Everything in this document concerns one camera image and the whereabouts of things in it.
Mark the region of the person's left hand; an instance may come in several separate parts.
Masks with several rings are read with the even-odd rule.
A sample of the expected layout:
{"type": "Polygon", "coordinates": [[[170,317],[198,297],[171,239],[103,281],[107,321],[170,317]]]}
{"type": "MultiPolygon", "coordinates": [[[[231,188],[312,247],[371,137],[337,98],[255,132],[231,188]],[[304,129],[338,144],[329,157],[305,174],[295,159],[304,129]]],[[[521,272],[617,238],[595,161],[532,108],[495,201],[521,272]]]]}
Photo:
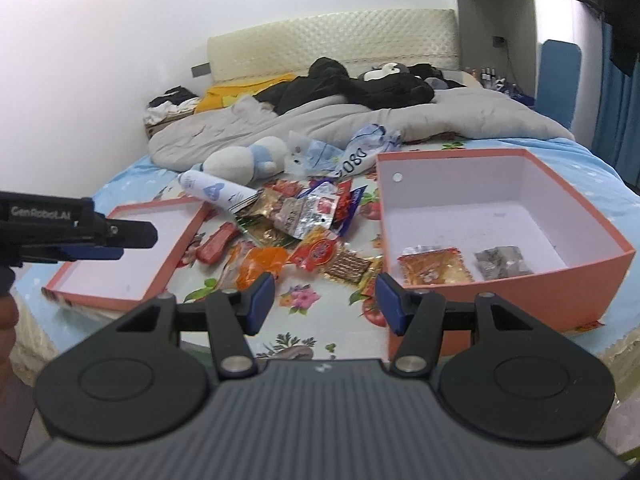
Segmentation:
{"type": "Polygon", "coordinates": [[[12,373],[10,354],[16,341],[15,327],[20,314],[11,295],[2,296],[0,300],[0,373],[1,380],[6,380],[12,373]]]}

